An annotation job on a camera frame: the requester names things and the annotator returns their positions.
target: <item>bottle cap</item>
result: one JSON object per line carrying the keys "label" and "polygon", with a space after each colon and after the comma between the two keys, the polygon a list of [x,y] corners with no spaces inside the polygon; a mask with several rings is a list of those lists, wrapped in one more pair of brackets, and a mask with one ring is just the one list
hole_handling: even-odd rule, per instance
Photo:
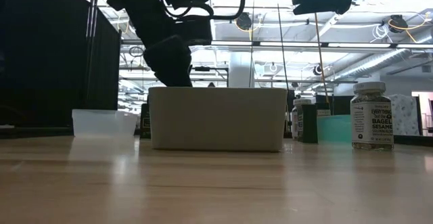
{"label": "bottle cap", "polygon": [[366,90],[376,90],[385,92],[386,86],[384,82],[365,82],[365,83],[357,83],[353,85],[353,92],[358,93],[360,91]]}
{"label": "bottle cap", "polygon": [[311,104],[311,99],[294,99],[293,100],[293,104],[295,106],[299,106],[299,105],[309,105]]}

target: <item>ceiling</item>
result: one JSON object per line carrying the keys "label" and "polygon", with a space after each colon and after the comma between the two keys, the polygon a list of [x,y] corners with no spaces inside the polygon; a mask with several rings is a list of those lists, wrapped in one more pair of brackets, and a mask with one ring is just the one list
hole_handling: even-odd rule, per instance
{"label": "ceiling", "polygon": [[[237,11],[240,0],[210,0],[215,14],[227,15]],[[402,15],[410,27],[422,26],[410,30],[410,34],[423,33],[432,28],[429,12],[433,10],[433,2],[426,0],[354,0],[348,12],[342,16],[334,13],[318,14],[318,25],[321,42],[356,42],[356,43],[411,43],[406,32],[393,33],[378,28],[382,21],[387,22],[391,15]],[[107,6],[106,0],[99,0],[98,6],[113,23],[115,28],[124,31],[124,40],[136,40],[133,28],[127,26],[128,15],[124,11],[115,11]],[[250,14],[253,21],[251,34],[240,30],[233,22],[215,20],[212,24],[212,33],[215,41],[278,41],[280,42],[313,42],[317,41],[314,14],[295,16],[291,0],[246,0],[245,12]],[[201,14],[200,10],[191,10],[193,14]],[[156,82],[152,71],[147,71],[142,58],[134,58],[129,49],[134,45],[124,45],[120,60],[120,76],[124,78],[144,78],[142,81],[129,81],[129,86],[121,89],[131,93],[142,93],[149,86],[161,86]],[[192,62],[194,66],[225,67],[230,62],[230,53],[235,52],[230,46],[224,47],[192,47]],[[284,77],[283,57],[287,66],[289,79],[314,79],[313,68],[319,63],[319,52],[314,50],[285,51],[284,56],[280,49],[269,50],[262,47],[253,47],[252,57],[258,79],[278,79]],[[328,74],[338,72],[359,60],[372,55],[374,51],[324,51],[322,53],[323,66],[329,69]],[[394,65],[398,67],[410,66],[407,63]],[[196,81],[194,86],[207,86],[210,80],[215,79],[218,86],[227,86],[226,82],[218,81],[227,77],[224,70],[217,73],[192,72],[192,77],[205,79]],[[281,86],[284,83],[257,83],[256,86]]]}

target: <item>black box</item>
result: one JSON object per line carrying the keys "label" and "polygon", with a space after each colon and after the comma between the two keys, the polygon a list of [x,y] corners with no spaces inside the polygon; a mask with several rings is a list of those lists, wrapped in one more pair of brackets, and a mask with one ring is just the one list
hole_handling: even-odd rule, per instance
{"label": "black box", "polygon": [[298,110],[298,141],[317,143],[316,105],[301,105]]}
{"label": "black box", "polygon": [[141,105],[140,139],[150,139],[150,110],[149,104]]}

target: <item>supplement bottle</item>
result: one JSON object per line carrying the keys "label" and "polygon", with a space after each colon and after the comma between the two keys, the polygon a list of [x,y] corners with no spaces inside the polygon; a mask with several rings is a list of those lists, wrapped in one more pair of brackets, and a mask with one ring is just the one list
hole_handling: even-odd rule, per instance
{"label": "supplement bottle", "polygon": [[298,110],[301,105],[311,104],[310,99],[294,99],[293,110],[292,110],[292,137],[293,139],[298,138]]}
{"label": "supplement bottle", "polygon": [[383,82],[359,83],[353,86],[350,102],[352,146],[363,150],[392,150],[391,100],[384,95]]}

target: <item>wooden table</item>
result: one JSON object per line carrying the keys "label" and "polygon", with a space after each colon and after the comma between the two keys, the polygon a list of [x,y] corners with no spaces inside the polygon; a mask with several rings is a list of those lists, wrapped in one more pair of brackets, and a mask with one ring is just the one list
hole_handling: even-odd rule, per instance
{"label": "wooden table", "polygon": [[137,140],[0,141],[0,223],[433,223],[433,150],[288,143],[167,152]]}

